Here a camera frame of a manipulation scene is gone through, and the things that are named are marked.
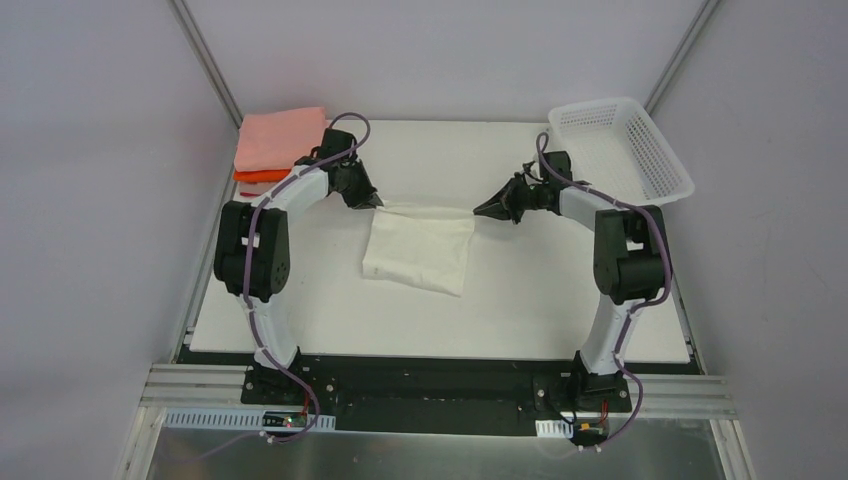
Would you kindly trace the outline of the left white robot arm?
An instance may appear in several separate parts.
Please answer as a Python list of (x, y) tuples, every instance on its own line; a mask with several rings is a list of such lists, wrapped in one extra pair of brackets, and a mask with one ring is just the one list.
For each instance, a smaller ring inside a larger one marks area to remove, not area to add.
[(321, 143), (268, 192), (250, 202), (230, 200), (221, 209), (213, 274), (238, 298), (255, 344), (254, 360), (265, 368), (288, 369), (300, 350), (282, 306), (292, 272), (290, 227), (332, 194), (353, 210), (382, 204), (358, 157), (363, 143), (329, 127)]

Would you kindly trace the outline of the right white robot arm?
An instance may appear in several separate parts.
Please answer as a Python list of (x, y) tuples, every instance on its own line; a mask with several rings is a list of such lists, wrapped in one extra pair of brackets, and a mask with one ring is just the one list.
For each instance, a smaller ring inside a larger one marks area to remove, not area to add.
[(672, 273), (662, 213), (652, 205), (624, 205), (575, 180), (564, 150), (543, 152), (537, 163), (537, 174), (530, 163), (523, 164), (473, 213), (519, 224), (528, 211), (549, 211), (591, 230), (598, 308), (568, 376), (543, 387), (542, 399), (557, 412), (627, 412), (623, 354), (631, 329), (642, 310), (663, 298)]

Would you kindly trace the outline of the white t shirt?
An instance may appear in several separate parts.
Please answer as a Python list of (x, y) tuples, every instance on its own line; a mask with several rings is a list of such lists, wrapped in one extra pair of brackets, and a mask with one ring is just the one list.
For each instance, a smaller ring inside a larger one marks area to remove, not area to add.
[(468, 209), (387, 202), (373, 214), (363, 277), (459, 297), (474, 232)]

